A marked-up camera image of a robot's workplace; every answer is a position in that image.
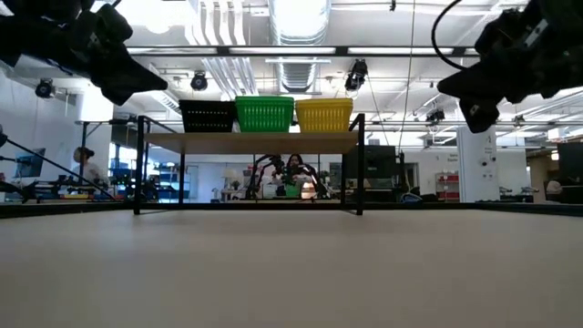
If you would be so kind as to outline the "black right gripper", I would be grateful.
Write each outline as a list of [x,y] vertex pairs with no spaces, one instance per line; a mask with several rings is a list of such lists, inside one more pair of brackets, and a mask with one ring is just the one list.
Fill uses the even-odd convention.
[[547,99],[574,87],[583,87],[583,46],[499,50],[437,85],[440,93],[460,99],[466,124],[474,133],[496,123],[502,100],[517,104],[532,95]]

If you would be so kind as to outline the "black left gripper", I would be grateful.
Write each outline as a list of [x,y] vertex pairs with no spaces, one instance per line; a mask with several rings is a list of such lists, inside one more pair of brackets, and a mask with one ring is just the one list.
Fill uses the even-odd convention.
[[48,34],[46,41],[48,59],[66,72],[87,77],[100,88],[105,98],[116,105],[123,105],[135,93],[166,90],[168,87],[163,78],[130,58],[124,42],[102,43],[96,28],[57,27]]

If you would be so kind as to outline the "wooden shelf with black legs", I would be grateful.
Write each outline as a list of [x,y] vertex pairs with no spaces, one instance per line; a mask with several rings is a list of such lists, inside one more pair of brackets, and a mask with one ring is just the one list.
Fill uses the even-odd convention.
[[[145,204],[141,201],[142,176],[149,145],[179,154],[179,175],[184,179],[186,157],[188,155],[281,155],[281,154],[348,154],[353,148],[359,149],[358,188],[353,203],[363,215],[363,155],[365,116],[360,114],[351,123],[347,132],[333,133],[178,133],[147,116],[138,117],[136,196],[134,206]],[[345,177],[341,178],[339,204],[348,205],[346,200]],[[184,183],[180,183],[179,204],[184,202]]]

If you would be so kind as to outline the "person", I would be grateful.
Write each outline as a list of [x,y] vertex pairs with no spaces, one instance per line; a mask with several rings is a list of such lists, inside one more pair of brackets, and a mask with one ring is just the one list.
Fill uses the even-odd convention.
[[99,186],[107,187],[109,184],[108,176],[97,164],[91,161],[94,156],[95,152],[92,149],[86,147],[76,148],[73,154],[73,160],[76,163],[73,171],[76,174],[82,173],[85,179]]
[[305,180],[302,174],[302,164],[305,163],[299,154],[290,155],[282,176],[284,190],[286,184],[298,184],[302,187],[302,191],[305,184],[307,184],[309,187],[313,187],[313,185],[310,183],[310,180]]

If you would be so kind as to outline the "red storage rack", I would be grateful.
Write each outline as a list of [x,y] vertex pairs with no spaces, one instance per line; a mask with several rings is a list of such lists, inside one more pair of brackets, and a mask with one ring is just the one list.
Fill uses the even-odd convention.
[[460,201],[460,183],[457,173],[436,173],[435,194],[440,201]]

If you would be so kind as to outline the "blue storage rack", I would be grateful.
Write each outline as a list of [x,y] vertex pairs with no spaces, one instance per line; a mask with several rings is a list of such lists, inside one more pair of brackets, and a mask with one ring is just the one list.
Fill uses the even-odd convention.
[[179,200],[180,175],[179,165],[174,162],[159,163],[155,167],[155,185],[160,202],[177,202]]

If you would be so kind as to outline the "black monitor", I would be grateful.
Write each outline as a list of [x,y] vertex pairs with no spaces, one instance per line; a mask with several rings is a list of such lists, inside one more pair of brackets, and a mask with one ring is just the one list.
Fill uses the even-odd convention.
[[557,152],[562,202],[583,205],[583,143],[560,143]]

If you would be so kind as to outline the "black cabinet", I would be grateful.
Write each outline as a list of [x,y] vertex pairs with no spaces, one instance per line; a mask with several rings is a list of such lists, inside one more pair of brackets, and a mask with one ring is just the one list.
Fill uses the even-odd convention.
[[[350,202],[355,202],[358,188],[359,149],[353,148],[343,162],[346,164],[344,174],[346,196]],[[367,145],[363,155],[363,188],[365,203],[396,202],[396,185],[398,181],[398,165],[395,148],[392,146]]]

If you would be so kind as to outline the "computer monitor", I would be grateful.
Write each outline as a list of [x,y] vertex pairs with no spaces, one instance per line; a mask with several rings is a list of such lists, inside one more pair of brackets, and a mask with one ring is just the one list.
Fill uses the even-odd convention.
[[15,178],[39,178],[44,161],[37,155],[22,152],[15,157]]

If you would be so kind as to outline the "background cluttered work table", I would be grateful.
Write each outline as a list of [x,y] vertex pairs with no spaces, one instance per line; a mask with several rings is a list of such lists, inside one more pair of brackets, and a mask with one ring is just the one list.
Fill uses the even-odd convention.
[[28,185],[16,185],[0,181],[0,203],[64,203],[64,202],[125,202],[123,196],[106,195],[92,186],[34,181]]

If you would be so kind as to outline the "long ceiling light bar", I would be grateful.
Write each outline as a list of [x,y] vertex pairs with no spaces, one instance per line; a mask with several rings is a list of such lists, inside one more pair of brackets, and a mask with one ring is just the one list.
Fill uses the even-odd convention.
[[129,46],[128,52],[142,57],[437,57],[431,46]]

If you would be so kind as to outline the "tan table mat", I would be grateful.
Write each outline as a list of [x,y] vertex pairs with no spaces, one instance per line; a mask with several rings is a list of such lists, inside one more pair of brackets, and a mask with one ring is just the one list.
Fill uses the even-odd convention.
[[122,210],[0,220],[0,328],[583,328],[583,219]]

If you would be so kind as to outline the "background black metal frame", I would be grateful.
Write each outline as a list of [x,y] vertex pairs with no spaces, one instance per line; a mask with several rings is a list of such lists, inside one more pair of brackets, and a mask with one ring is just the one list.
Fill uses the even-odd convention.
[[78,121],[81,127],[79,147],[95,152],[91,159],[108,179],[117,169],[135,169],[137,131],[131,119],[113,118],[108,121]]

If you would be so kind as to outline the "silver round ceiling duct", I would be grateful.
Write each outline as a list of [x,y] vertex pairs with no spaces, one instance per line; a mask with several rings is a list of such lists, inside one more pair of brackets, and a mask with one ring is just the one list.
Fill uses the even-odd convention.
[[[268,0],[271,43],[275,46],[320,46],[326,37],[332,0]],[[320,65],[316,57],[276,65],[281,87],[290,93],[309,91]]]

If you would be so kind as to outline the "black metal rig frame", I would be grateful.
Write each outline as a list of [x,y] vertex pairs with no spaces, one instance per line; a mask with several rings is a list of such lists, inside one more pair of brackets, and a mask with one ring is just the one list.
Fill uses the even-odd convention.
[[[86,203],[53,203],[30,205],[0,205],[0,220],[49,216],[61,214],[79,214],[105,212],[115,210],[129,210],[140,214],[147,210],[343,210],[360,214],[354,204],[342,205],[339,203],[145,203],[135,207],[131,203],[123,202],[86,202]],[[363,210],[491,210],[502,212],[516,212],[528,214],[558,215],[583,218],[583,205],[567,204],[531,204],[531,203],[504,203],[504,202],[477,202],[477,203],[366,203]]]

